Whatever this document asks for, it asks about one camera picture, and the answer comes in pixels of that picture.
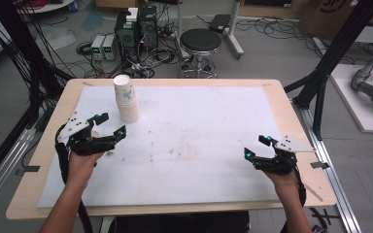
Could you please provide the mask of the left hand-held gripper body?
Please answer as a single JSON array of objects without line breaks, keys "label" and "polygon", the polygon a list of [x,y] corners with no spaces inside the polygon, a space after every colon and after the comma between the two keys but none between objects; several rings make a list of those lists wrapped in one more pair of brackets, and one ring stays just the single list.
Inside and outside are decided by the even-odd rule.
[{"label": "left hand-held gripper body", "polygon": [[57,147],[69,148],[79,155],[113,150],[114,136],[94,137],[92,128],[78,112],[74,112],[57,132]]}]

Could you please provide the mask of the flat black device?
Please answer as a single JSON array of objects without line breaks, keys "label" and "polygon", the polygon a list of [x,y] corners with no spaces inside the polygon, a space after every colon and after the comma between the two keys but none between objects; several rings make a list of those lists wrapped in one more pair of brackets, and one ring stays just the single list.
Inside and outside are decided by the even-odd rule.
[{"label": "flat black device", "polygon": [[230,22],[231,15],[215,15],[209,24],[211,31],[222,33]]}]

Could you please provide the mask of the black metal frame post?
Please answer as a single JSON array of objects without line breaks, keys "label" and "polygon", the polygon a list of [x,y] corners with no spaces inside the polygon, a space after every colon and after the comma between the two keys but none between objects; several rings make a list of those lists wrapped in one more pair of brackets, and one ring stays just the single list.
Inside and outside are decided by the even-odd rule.
[{"label": "black metal frame post", "polygon": [[300,93],[292,99],[293,103],[302,110],[308,110],[311,101],[316,98],[312,130],[319,140],[322,139],[322,113],[326,83],[341,58],[372,17],[373,0],[358,0],[355,9],[333,39],[316,68],[308,76],[284,87],[285,93],[302,87]]}]

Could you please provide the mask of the stack of white paper cups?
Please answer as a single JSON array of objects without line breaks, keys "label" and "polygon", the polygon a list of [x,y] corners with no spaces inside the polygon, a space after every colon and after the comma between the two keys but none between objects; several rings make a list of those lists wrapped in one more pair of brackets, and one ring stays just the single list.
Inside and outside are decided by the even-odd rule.
[{"label": "stack of white paper cups", "polygon": [[134,123],[140,118],[137,95],[128,75],[117,75],[113,79],[120,119]]}]

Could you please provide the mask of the person's dark clothing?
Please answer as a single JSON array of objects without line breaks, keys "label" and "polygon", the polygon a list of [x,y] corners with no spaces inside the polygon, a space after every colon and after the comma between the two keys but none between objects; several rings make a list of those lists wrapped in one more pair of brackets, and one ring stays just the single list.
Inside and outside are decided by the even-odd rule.
[{"label": "person's dark clothing", "polygon": [[248,211],[117,216],[108,233],[247,233]]}]

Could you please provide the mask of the white round table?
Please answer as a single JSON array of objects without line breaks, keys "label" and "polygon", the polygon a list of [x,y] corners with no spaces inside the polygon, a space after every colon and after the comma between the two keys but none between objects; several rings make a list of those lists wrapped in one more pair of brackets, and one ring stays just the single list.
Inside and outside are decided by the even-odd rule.
[{"label": "white round table", "polygon": [[50,1],[47,1],[47,4],[43,7],[31,7],[25,1],[22,2],[20,6],[17,7],[17,11],[23,14],[39,14],[39,13],[46,13],[51,12],[54,10],[58,10],[64,7],[67,7],[71,3],[74,3],[75,0],[62,0],[61,3],[52,4]]}]

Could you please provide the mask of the black tape strip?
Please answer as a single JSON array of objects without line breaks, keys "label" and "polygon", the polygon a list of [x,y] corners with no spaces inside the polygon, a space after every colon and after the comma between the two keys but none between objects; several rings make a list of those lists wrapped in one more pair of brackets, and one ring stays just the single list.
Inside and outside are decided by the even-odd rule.
[{"label": "black tape strip", "polygon": [[24,168],[19,168],[15,172],[17,176],[23,176],[25,173],[39,172],[41,166],[26,166]]}]

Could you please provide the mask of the aluminium floor rail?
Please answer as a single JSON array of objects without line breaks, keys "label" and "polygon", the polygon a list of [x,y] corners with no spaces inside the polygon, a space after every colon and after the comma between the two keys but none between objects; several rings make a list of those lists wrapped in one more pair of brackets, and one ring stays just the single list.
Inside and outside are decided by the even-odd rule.
[{"label": "aluminium floor rail", "polygon": [[323,172],[325,173],[330,186],[334,191],[336,197],[336,210],[343,223],[344,229],[347,233],[361,233],[361,229],[357,222],[354,211],[337,176],[336,170],[332,164],[324,142],[320,140],[313,131],[313,116],[308,109],[301,109],[296,105],[292,106],[295,112],[299,115],[300,122],[304,126],[304,130],[310,143],[317,151],[317,158],[319,162],[326,163],[328,165],[328,168],[324,168]]},{"label": "aluminium floor rail", "polygon": [[24,129],[11,144],[9,151],[4,154],[3,161],[0,163],[0,189],[14,171],[21,158],[26,155],[26,151],[35,138],[35,135],[35,128]]}]

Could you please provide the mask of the white floor board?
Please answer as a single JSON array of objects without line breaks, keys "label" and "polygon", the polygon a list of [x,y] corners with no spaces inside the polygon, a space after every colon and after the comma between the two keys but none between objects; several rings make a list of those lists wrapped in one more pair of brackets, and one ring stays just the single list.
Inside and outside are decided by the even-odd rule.
[{"label": "white floor board", "polygon": [[373,102],[369,96],[351,88],[353,75],[360,68],[360,65],[339,64],[331,79],[360,131],[373,133]]}]

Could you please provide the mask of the white metal stand leg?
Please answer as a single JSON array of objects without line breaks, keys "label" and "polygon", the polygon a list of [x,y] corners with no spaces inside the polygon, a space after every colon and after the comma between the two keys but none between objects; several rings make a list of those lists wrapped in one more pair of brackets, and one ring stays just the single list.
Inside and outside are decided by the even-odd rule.
[{"label": "white metal stand leg", "polygon": [[235,37],[235,28],[238,19],[239,8],[242,0],[233,0],[230,24],[224,29],[227,42],[230,45],[231,50],[234,52],[237,59],[240,59],[245,53]]}]

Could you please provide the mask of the person's left hand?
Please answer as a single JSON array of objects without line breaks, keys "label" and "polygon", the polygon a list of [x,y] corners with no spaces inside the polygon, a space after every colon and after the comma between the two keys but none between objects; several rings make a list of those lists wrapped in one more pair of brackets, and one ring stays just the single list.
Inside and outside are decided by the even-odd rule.
[{"label": "person's left hand", "polygon": [[92,175],[95,163],[103,155],[98,152],[91,155],[79,155],[72,151],[69,156],[69,173],[66,187],[83,191]]}]

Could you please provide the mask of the person's right hand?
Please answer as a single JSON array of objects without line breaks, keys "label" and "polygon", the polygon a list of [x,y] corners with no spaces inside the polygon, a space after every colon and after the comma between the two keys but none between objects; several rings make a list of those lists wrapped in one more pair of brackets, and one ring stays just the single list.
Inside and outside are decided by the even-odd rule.
[{"label": "person's right hand", "polygon": [[275,191],[282,202],[298,198],[298,183],[293,173],[277,175],[266,172],[265,175],[273,183]]}]

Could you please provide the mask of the thin wooden stick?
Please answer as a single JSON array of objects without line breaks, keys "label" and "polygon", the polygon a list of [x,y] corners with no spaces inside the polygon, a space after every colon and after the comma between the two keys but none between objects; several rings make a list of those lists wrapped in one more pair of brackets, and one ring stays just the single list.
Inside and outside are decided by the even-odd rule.
[{"label": "thin wooden stick", "polygon": [[307,184],[304,184],[305,188],[311,193],[313,194],[320,202],[323,201],[322,197],[309,185]]}]

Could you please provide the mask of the black round stool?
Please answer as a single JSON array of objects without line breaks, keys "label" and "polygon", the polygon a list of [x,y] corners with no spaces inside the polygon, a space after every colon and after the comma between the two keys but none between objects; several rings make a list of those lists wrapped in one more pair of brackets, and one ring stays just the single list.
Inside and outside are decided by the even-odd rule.
[{"label": "black round stool", "polygon": [[189,58],[185,58],[178,76],[181,78],[216,78],[216,65],[208,59],[215,54],[221,45],[220,36],[209,29],[195,28],[184,32],[180,38],[180,46]]}]

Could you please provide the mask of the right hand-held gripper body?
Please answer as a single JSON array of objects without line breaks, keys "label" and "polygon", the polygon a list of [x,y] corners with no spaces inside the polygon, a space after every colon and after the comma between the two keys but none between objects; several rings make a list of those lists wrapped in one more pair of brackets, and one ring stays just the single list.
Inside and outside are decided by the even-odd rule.
[{"label": "right hand-held gripper body", "polygon": [[271,158],[256,156],[253,162],[256,170],[270,172],[277,175],[286,175],[294,170],[297,165],[296,154],[298,152],[313,152],[315,149],[304,143],[285,136],[281,140],[276,140],[274,147],[275,156]]}]

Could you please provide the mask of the black computer tower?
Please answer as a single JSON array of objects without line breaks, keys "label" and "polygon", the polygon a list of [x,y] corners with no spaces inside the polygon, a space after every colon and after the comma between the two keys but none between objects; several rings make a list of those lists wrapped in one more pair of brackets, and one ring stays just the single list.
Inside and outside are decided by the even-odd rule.
[{"label": "black computer tower", "polygon": [[128,20],[127,17],[129,16],[130,12],[127,9],[123,9],[119,12],[115,33],[122,53],[130,61],[137,63],[139,60],[137,51],[137,46],[140,41],[139,26],[137,21]]},{"label": "black computer tower", "polygon": [[139,22],[142,41],[147,50],[157,47],[156,6],[147,6],[140,9]]}]

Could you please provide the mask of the brown cardboard box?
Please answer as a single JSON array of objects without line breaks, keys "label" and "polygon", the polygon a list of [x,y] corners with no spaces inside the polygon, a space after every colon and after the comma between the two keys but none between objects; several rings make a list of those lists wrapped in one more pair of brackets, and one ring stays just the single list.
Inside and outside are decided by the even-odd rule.
[{"label": "brown cardboard box", "polygon": [[356,6],[366,0],[309,0],[298,22],[304,37],[333,39]]}]

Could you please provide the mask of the white table mat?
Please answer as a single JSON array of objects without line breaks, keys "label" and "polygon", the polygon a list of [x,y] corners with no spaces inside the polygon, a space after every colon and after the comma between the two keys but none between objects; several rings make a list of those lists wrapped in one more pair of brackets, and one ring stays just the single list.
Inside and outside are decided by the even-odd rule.
[{"label": "white table mat", "polygon": [[266,92],[246,86],[138,86],[140,118],[102,156],[89,207],[274,201],[273,184],[244,157],[271,157],[281,134]]}]

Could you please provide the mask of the grey bench power supply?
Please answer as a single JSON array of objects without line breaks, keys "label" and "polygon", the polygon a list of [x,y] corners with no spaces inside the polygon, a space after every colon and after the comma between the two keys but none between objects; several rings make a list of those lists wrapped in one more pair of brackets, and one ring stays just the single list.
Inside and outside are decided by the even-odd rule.
[{"label": "grey bench power supply", "polygon": [[107,35],[103,43],[103,51],[106,60],[114,60],[116,58],[117,43],[114,35]]},{"label": "grey bench power supply", "polygon": [[105,58],[103,52],[103,42],[105,37],[103,35],[98,35],[91,44],[92,56],[95,60],[103,60]]}]

